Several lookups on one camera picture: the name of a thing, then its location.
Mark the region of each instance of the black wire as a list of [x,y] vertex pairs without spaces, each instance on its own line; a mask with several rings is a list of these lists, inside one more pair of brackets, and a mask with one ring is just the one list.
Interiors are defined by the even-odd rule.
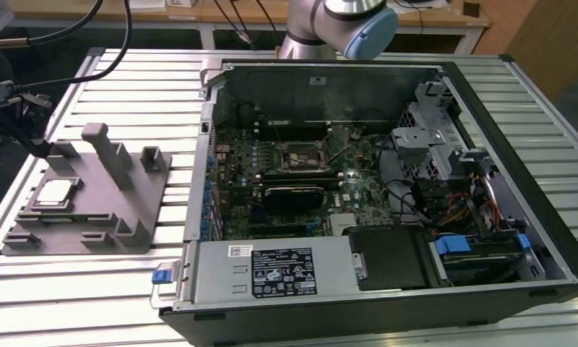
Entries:
[[232,20],[230,19],[230,16],[228,16],[228,14],[226,13],[226,10],[223,9],[223,6],[222,6],[222,4],[219,3],[219,0],[215,0],[215,3],[216,3],[216,7],[219,8],[219,10],[220,10],[222,13],[223,13],[223,17],[226,17],[226,20],[228,21],[230,25],[234,27],[234,30],[238,31],[238,32],[240,33],[240,29],[239,29],[239,27],[235,26]]
[[391,180],[387,183],[384,183],[384,179],[381,178],[381,154],[384,153],[384,148],[385,148],[385,143],[392,140],[392,135],[388,135],[384,139],[384,142],[381,143],[381,150],[379,152],[379,157],[377,157],[377,169],[379,169],[379,179],[384,185],[384,189],[385,191],[401,202],[401,206],[403,204],[412,210],[412,212],[416,214],[416,217],[420,219],[420,221],[424,223],[425,226],[432,226],[433,225],[433,221],[431,219],[428,219],[428,217],[420,212],[420,210],[417,209],[416,206],[413,206],[412,204],[409,204],[405,199],[403,199],[403,197],[396,194],[391,189],[388,189],[388,184],[392,183],[393,181],[396,181],[396,179]]
[[239,11],[239,7],[235,5],[235,2],[236,2],[238,0],[230,0],[230,4],[232,4],[232,7],[234,7],[234,10],[235,10],[235,13],[236,13],[236,15],[239,16],[239,20],[240,20],[240,24],[243,25],[243,28],[244,28],[244,33],[250,36],[250,45],[251,45],[251,49],[252,50],[255,50],[255,45],[254,45],[254,37],[251,36],[251,33],[250,33],[250,29],[247,28],[247,24],[244,23],[244,19],[243,19],[243,16],[242,16],[242,14],[240,14],[240,11]]
[[396,2],[396,4],[397,4],[399,6],[401,6],[401,7],[405,8],[405,9],[416,9],[416,10],[417,10],[417,13],[420,14],[420,37],[421,37],[423,34],[424,34],[424,18],[423,18],[423,9],[433,9],[433,7],[432,7],[432,6],[419,7],[419,6],[416,6],[416,5],[415,5],[413,3],[411,3],[411,2],[408,2],[409,6],[407,6],[407,5],[403,5],[403,4],[399,2],[399,0],[395,0],[395,2]]
[[256,0],[256,2],[258,2],[258,4],[262,7],[263,13],[267,15],[268,22],[271,22],[274,35],[278,37],[278,45],[280,46],[283,44],[283,41],[280,39],[280,35],[279,35],[279,32],[278,32],[278,26],[274,24],[274,21],[272,21],[271,15],[268,14],[267,8],[262,4],[262,0]]
[[79,20],[79,22],[76,22],[71,27],[59,31],[58,33],[54,33],[54,34],[50,34],[46,36],[40,36],[39,38],[30,38],[28,44],[31,46],[40,45],[42,43],[51,42],[54,40],[58,40],[59,38],[63,38],[63,37],[71,35],[75,31],[82,29],[82,27],[90,23],[92,18],[96,16],[96,13],[99,13],[100,7],[103,6],[103,2],[104,2],[104,0],[96,0],[95,6],[90,10],[86,17],[83,17]]
[[114,60],[114,63],[110,65],[110,67],[106,69],[106,71],[103,71],[100,74],[94,74],[92,76],[84,76],[84,77],[76,77],[76,78],[64,78],[62,80],[54,80],[54,81],[31,83],[28,85],[20,85],[20,86],[16,86],[14,88],[14,90],[18,93],[20,93],[20,92],[31,90],[34,88],[56,87],[59,85],[84,83],[84,82],[100,80],[108,74],[111,74],[114,72],[114,70],[116,69],[118,64],[123,61],[123,58],[127,55],[128,46],[131,45],[131,36],[134,34],[134,15],[131,13],[130,0],[124,0],[124,12],[126,12],[126,17],[127,17],[127,34],[124,35],[123,48],[120,49],[120,53],[118,54],[118,57]]

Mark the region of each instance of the power cable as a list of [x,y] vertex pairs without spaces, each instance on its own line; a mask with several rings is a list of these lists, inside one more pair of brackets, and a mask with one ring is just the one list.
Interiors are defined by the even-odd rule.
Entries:
[[263,13],[267,15],[268,22],[271,22],[274,35],[278,37],[278,45],[280,46],[283,44],[283,40],[282,40],[279,32],[278,32],[278,26],[275,25],[275,23],[272,21],[271,14],[268,13],[267,8],[262,4],[262,0],[256,0],[256,2],[262,7]]
[[124,12],[126,12],[126,17],[127,17],[127,33],[124,35],[124,43],[123,43],[123,47],[120,49],[120,53],[118,54],[118,57],[114,60],[114,63],[110,65],[110,67],[106,69],[106,71],[103,71],[99,74],[94,74],[91,76],[64,78],[62,80],[51,80],[51,81],[46,81],[46,82],[30,83],[28,85],[15,86],[14,91],[16,93],[20,93],[20,92],[26,92],[28,90],[32,90],[35,88],[58,87],[59,85],[84,83],[84,82],[100,80],[108,74],[111,74],[114,72],[114,70],[116,69],[118,64],[123,61],[124,56],[127,55],[128,46],[131,45],[131,39],[132,39],[132,35],[134,35],[134,15],[131,13],[130,0],[124,0]]
[[0,39],[0,49],[2,48],[22,48],[22,47],[31,47],[31,46],[39,46],[44,43],[48,43],[51,41],[59,40],[62,38],[66,38],[70,36],[75,31],[82,29],[92,20],[92,18],[99,13],[99,10],[103,6],[104,0],[96,0],[95,6],[90,10],[88,14],[68,28],[64,30],[52,33],[46,36],[40,36],[39,38],[7,38]]
[[251,49],[255,50],[254,37],[251,36],[250,29],[247,27],[247,24],[244,23],[244,19],[243,19],[243,16],[240,14],[239,7],[235,5],[236,1],[238,0],[230,0],[230,4],[232,4],[234,11],[235,11],[236,15],[239,16],[239,21],[240,21],[240,24],[243,25],[243,28],[244,28],[243,32],[246,33],[246,36],[248,38],[248,40],[246,40],[246,42],[251,45]]
[[417,12],[419,12],[419,14],[420,14],[420,41],[421,41],[421,38],[423,38],[423,34],[424,34],[424,18],[423,18],[423,9],[433,9],[433,7],[432,6],[416,6],[413,3],[411,3],[411,2],[408,2],[408,4],[409,4],[409,6],[407,6],[407,5],[404,5],[404,4],[401,4],[400,2],[399,2],[399,0],[395,0],[395,2],[396,2],[396,4],[399,5],[399,6],[401,6],[403,8],[405,8],[405,9],[415,9],[415,10],[417,10]]
[[103,2],[104,2],[104,0],[96,0],[95,6],[90,10],[90,12],[86,15],[86,17],[83,17],[79,20],[79,22],[76,22],[71,27],[68,27],[67,29],[59,31],[58,33],[54,33],[54,34],[50,34],[50,35],[46,35],[46,36],[40,36],[39,38],[31,38],[31,39],[28,39],[28,44],[31,46],[40,45],[42,43],[51,42],[54,40],[58,40],[58,39],[60,39],[60,38],[71,35],[75,31],[78,31],[79,29],[82,29],[84,27],[84,25],[87,25],[90,23],[90,21],[92,20],[92,18],[99,13],[100,7],[103,6]]

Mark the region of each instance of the warning label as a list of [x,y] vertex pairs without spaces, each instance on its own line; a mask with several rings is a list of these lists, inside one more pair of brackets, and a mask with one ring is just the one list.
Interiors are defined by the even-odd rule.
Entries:
[[256,298],[318,294],[311,248],[254,251],[251,259]]

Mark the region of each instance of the metal slat table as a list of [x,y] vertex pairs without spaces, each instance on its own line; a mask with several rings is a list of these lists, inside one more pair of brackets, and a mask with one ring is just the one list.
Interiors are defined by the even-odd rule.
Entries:
[[[118,50],[90,56],[79,75],[106,69]],[[111,125],[130,151],[158,145],[174,154],[155,246],[148,254],[0,255],[0,346],[188,346],[151,308],[151,275],[180,258],[206,59],[272,59],[274,52],[131,50],[104,80],[74,85],[51,122],[52,140],[79,139],[83,125]],[[578,238],[578,134],[515,63],[497,56],[387,54],[381,60],[455,61]],[[480,145],[476,130],[463,117]],[[0,205],[2,239],[47,164],[30,158]],[[171,294],[176,288],[163,287]],[[536,307],[493,325],[275,343],[275,346],[578,346],[578,299]]]

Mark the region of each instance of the wooden table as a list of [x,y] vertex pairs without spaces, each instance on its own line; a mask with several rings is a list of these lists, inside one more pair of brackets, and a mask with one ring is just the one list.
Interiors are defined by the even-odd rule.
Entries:
[[[239,25],[239,19],[228,0],[219,0],[231,20]],[[263,4],[278,23],[279,30],[287,30],[288,1],[263,0]],[[16,13],[14,26],[20,27],[67,27],[74,20],[90,11],[95,0],[10,0]],[[485,28],[492,24],[487,16],[464,16],[463,0],[453,0],[452,9],[423,11],[424,28],[417,12],[399,16],[400,34],[456,35],[461,36],[456,53],[471,54]],[[272,30],[267,17],[254,0],[236,2],[240,14],[250,30]],[[90,27],[123,27],[124,8],[122,0],[106,0],[106,4]],[[135,27],[148,29],[196,29],[200,31],[204,49],[215,49],[215,31],[231,30],[232,26],[223,17],[215,0],[200,0],[192,9],[168,7],[166,12],[135,14]]]

